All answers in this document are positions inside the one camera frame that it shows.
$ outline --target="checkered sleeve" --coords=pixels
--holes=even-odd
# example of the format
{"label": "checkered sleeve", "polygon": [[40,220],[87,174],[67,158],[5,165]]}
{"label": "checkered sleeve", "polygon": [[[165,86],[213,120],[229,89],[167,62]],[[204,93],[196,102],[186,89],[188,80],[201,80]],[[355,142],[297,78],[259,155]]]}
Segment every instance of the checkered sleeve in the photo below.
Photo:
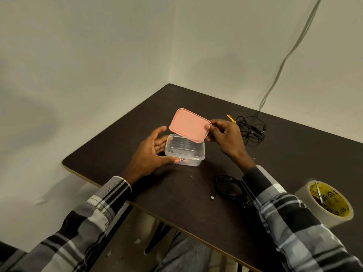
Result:
{"label": "checkered sleeve", "polygon": [[57,233],[38,244],[11,271],[85,271],[130,193],[126,180],[111,178],[66,216]]}
{"label": "checkered sleeve", "polygon": [[339,239],[296,196],[257,165],[242,179],[287,271],[363,271]]}

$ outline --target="plastic container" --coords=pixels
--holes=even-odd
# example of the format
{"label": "plastic container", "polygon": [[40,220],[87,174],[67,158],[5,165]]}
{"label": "plastic container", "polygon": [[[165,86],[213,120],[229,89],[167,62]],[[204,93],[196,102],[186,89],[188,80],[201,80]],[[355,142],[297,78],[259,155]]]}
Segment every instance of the plastic container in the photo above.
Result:
{"label": "plastic container", "polygon": [[170,134],[166,140],[165,154],[178,157],[180,165],[199,166],[206,157],[204,141],[193,142],[178,134]]}
{"label": "plastic container", "polygon": [[202,143],[208,134],[207,124],[211,125],[208,119],[181,108],[176,111],[169,129],[193,142]]}

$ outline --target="tape roll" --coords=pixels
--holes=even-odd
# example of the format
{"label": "tape roll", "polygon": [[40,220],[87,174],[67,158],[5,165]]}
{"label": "tape roll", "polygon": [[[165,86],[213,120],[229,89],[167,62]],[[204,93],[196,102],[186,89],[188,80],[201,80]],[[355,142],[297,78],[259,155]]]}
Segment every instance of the tape roll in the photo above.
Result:
{"label": "tape roll", "polygon": [[[320,201],[316,183],[318,184],[323,204]],[[351,220],[354,216],[354,211],[349,201],[337,189],[324,182],[309,181],[295,195],[328,228]]]}

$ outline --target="hand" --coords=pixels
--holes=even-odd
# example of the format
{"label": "hand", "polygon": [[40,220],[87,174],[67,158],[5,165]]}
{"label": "hand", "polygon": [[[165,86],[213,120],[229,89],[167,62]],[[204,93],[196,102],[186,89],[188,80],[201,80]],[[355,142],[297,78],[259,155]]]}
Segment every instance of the hand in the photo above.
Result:
{"label": "hand", "polygon": [[211,126],[206,126],[209,128],[206,141],[216,141],[222,152],[236,163],[243,173],[256,166],[246,151],[240,128],[236,123],[222,119],[213,119],[211,123]]}
{"label": "hand", "polygon": [[139,145],[129,165],[122,174],[122,177],[130,185],[134,184],[139,178],[152,174],[152,172],[162,165],[180,162],[179,158],[176,157],[161,157],[157,155],[165,149],[168,136],[157,139],[157,136],[165,130],[166,126],[157,128]]}

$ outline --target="dark brown table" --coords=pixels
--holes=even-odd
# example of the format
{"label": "dark brown table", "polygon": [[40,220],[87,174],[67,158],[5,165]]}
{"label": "dark brown table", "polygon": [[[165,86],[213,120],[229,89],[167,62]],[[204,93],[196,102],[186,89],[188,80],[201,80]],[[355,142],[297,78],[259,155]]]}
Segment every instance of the dark brown table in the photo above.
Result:
{"label": "dark brown table", "polygon": [[[66,157],[63,165],[102,186],[122,173],[152,130],[169,126],[179,108],[208,119],[257,115],[267,125],[266,139],[260,145],[249,143],[249,154],[288,192],[294,193],[314,177],[344,194],[355,216],[332,232],[349,252],[363,259],[363,144],[359,142],[168,84]],[[206,159],[199,167],[167,165],[158,169],[136,183],[130,203],[252,270],[277,267],[271,244],[255,218],[219,195],[210,200],[213,176],[218,174],[242,177],[215,143],[206,143]]]}

